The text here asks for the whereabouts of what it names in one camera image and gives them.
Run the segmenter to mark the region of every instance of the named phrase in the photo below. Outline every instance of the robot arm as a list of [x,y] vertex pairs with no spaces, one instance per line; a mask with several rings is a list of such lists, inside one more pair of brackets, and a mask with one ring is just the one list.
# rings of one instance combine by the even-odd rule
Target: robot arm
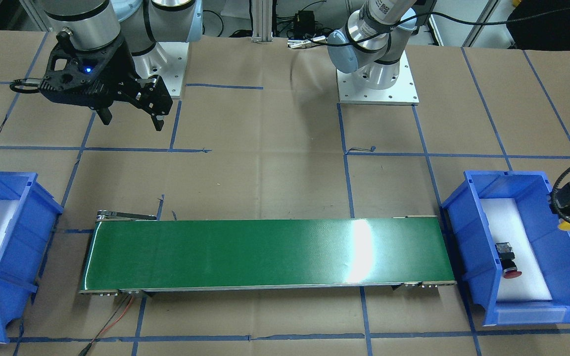
[[327,43],[335,67],[352,73],[376,61],[391,65],[399,61],[415,29],[416,19],[396,28],[393,24],[414,16],[410,7],[416,0],[368,0],[361,9],[349,16],[347,23],[332,32]]
[[[191,36],[198,40],[201,10],[196,10],[201,9],[201,2],[130,3],[136,9],[122,19],[121,27],[109,0],[43,0],[58,43],[50,53],[43,78],[17,79],[10,88],[24,93],[40,92],[54,103],[88,106],[105,125],[112,117],[109,107],[114,101],[124,101],[149,114],[155,129],[160,131],[163,116],[168,115],[173,101],[160,75],[144,79],[138,75],[125,34],[136,52],[152,50],[157,40],[188,41]],[[193,24],[195,18],[199,19],[197,25]],[[190,30],[177,31],[178,25],[185,22]],[[199,30],[195,37],[196,26]]]

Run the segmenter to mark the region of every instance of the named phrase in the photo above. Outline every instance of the label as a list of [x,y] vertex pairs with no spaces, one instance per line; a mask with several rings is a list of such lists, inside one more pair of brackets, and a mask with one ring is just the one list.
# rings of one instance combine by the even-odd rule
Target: label
[[375,0],[375,5],[378,7],[378,10],[380,10],[381,13],[383,13],[384,15],[388,14],[390,8],[386,6],[386,4],[382,2],[382,0]]

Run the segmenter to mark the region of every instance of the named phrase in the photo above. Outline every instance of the floor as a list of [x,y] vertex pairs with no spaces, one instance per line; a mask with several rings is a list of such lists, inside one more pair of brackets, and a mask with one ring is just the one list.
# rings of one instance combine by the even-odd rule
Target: floor
[[[38,294],[0,355],[77,355],[109,318],[119,298],[77,293],[98,209],[163,220],[440,216],[465,170],[553,181],[570,166],[570,52],[414,45],[419,105],[357,106],[337,103],[323,48],[204,38],[157,133],[126,104],[103,126],[88,108],[11,92],[11,79],[43,74],[54,43],[0,32],[0,171],[38,172],[65,207]],[[463,284],[175,293],[137,300],[90,354],[570,356],[570,324],[482,327],[482,314]]]

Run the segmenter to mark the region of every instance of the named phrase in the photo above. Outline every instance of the yellow part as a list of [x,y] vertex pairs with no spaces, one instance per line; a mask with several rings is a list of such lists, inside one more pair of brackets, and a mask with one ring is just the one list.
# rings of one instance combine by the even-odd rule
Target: yellow part
[[570,231],[570,223],[568,221],[564,221],[562,219],[560,219],[560,224],[558,225],[558,228],[562,231]]

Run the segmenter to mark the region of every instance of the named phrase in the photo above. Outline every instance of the red wire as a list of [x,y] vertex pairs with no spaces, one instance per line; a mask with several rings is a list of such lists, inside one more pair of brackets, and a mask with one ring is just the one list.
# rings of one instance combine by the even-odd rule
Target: red wire
[[135,299],[135,297],[131,297],[131,299],[129,300],[129,302],[128,302],[127,306],[125,307],[124,311],[122,311],[122,314],[120,314],[120,316],[119,316],[113,323],[111,323],[111,325],[109,325],[109,326],[105,327],[104,329],[102,329],[102,330],[100,331],[100,333],[98,333],[98,336],[95,337],[95,338],[91,341],[92,343],[95,341],[96,338],[99,338],[102,334],[106,333],[106,331],[108,331],[109,329],[111,329],[111,327],[113,327],[115,324],[117,324],[117,323],[120,321],[120,319],[125,316],[125,314],[126,314],[127,311],[129,310],[129,307],[131,307],[131,304],[133,304],[134,299]]

